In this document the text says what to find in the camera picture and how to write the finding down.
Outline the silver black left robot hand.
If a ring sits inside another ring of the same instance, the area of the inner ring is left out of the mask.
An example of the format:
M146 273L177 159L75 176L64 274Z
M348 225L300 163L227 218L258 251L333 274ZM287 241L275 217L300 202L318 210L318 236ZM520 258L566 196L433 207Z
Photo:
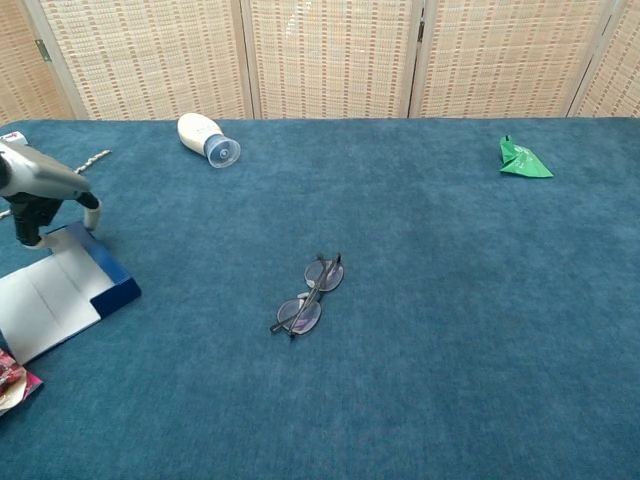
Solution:
M16 238L29 249L46 246L40 228L50 225L67 200L84 208L86 229L94 230L99 224L102 203L88 180L28 145L1 142L1 197L9 203Z

